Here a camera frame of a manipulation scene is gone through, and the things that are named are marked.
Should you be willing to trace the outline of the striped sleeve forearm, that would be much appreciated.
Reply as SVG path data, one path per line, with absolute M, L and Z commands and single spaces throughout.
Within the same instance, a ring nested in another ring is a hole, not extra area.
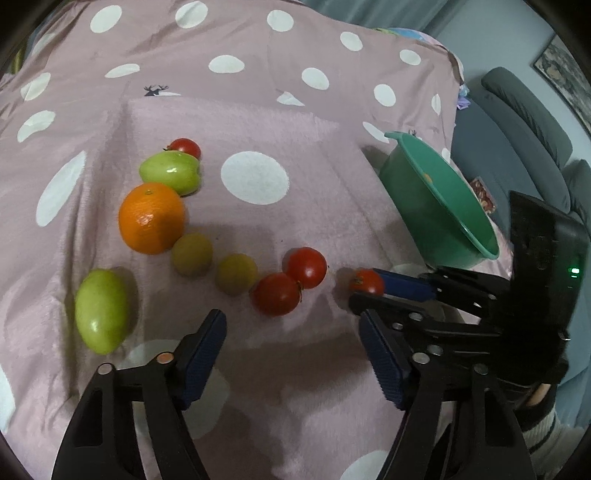
M 557 386 L 541 384 L 514 413 L 537 479 L 553 479 L 575 452 L 585 430 L 563 424 L 556 412 Z

